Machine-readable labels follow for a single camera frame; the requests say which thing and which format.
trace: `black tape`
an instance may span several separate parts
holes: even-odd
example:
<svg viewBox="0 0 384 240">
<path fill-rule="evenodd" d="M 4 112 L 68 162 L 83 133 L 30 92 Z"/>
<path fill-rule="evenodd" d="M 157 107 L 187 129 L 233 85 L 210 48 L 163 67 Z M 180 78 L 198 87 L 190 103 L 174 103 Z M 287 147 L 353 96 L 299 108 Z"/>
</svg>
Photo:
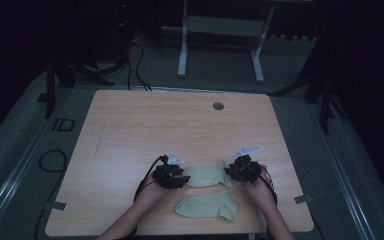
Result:
<svg viewBox="0 0 384 240">
<path fill-rule="evenodd" d="M 45 210 L 59 210 L 59 211 L 65 211 L 68 207 L 67 203 L 62 202 L 48 202 L 43 207 Z"/>
<path fill-rule="evenodd" d="M 70 132 L 70 131 L 72 131 L 74 129 L 74 125 L 75 124 L 76 124 L 76 120 L 66 119 L 66 118 L 61 118 L 61 119 L 57 118 L 55 120 L 54 125 L 52 126 L 52 131 Z"/>
<path fill-rule="evenodd" d="M 308 195 L 308 194 L 305 194 L 305 195 L 301 195 L 301 196 L 298 196 L 298 197 L 295 197 L 295 202 L 297 204 L 300 204 L 300 203 L 303 203 L 303 202 L 311 202 L 313 201 L 314 199 Z"/>
</svg>

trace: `small round object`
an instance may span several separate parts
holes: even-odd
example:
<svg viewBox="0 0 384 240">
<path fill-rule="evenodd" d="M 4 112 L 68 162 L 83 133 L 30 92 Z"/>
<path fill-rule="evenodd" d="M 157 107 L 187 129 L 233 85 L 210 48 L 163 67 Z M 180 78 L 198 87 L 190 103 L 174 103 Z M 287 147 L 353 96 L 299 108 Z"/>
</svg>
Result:
<svg viewBox="0 0 384 240">
<path fill-rule="evenodd" d="M 215 110 L 223 110 L 223 108 L 224 108 L 224 105 L 223 105 L 223 103 L 221 103 L 221 102 L 215 102 L 214 104 L 213 104 L 213 108 L 215 109 Z"/>
</svg>

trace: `human arm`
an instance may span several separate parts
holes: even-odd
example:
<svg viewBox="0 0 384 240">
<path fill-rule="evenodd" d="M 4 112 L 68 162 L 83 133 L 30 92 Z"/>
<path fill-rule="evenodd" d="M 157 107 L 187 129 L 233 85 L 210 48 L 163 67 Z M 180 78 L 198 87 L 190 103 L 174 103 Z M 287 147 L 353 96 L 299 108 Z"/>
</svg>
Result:
<svg viewBox="0 0 384 240">
<path fill-rule="evenodd" d="M 260 175 L 267 183 L 271 183 L 271 180 L 267 176 L 267 167 L 262 166 L 262 172 Z M 266 219 L 270 234 L 274 239 L 278 240 L 290 240 L 294 239 L 290 232 L 282 214 L 276 206 L 276 202 L 273 198 L 271 190 L 262 179 L 257 179 L 254 183 L 242 183 L 242 186 L 247 190 L 251 199 L 255 202 L 258 209 Z"/>
<path fill-rule="evenodd" d="M 159 200 L 168 192 L 148 176 L 133 205 L 121 215 L 97 240 L 119 239 L 128 236 L 135 230 L 145 214 L 152 209 Z"/>
</svg>

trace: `human hand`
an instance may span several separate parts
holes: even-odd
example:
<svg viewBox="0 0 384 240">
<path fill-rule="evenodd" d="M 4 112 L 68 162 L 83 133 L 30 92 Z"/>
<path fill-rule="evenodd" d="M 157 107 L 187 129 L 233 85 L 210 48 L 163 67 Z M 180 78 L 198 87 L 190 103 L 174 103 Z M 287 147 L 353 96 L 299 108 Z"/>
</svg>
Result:
<svg viewBox="0 0 384 240">
<path fill-rule="evenodd" d="M 254 183 L 243 182 L 242 186 L 247 190 L 251 199 L 253 199 L 260 208 L 265 207 L 266 205 L 273 205 L 273 203 L 276 206 L 276 200 L 272 193 L 273 184 L 272 180 L 269 178 L 267 166 L 260 165 L 260 167 L 262 170 L 260 177 L 266 182 L 263 182 L 263 179 L 258 178 Z"/>
<path fill-rule="evenodd" d="M 152 177 L 152 174 L 145 179 L 145 182 L 140 189 L 139 195 L 135 200 L 135 204 L 143 205 L 144 208 L 153 207 L 165 194 L 171 189 L 161 187 Z"/>
</svg>

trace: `table leg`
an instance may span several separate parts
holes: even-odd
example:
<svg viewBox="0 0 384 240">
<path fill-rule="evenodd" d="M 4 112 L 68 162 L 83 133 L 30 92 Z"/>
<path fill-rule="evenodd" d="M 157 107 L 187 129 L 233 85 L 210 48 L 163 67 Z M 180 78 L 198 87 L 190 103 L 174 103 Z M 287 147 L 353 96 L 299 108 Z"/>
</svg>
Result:
<svg viewBox="0 0 384 240">
<path fill-rule="evenodd" d="M 177 76 L 184 77 L 186 75 L 186 60 L 188 57 L 188 46 L 186 38 L 188 35 L 187 22 L 188 21 L 188 1 L 183 1 L 183 28 L 182 28 L 182 49 L 180 50 L 179 68 Z"/>
<path fill-rule="evenodd" d="M 260 39 L 258 41 L 257 48 L 251 51 L 252 65 L 254 66 L 255 79 L 257 82 L 264 82 L 263 71 L 261 70 L 260 63 L 260 54 L 261 49 L 263 48 L 264 40 L 267 36 L 267 31 L 269 30 L 270 22 L 273 17 L 274 7 L 270 7 L 269 12 L 266 17 L 266 21 L 261 29 Z"/>
</svg>

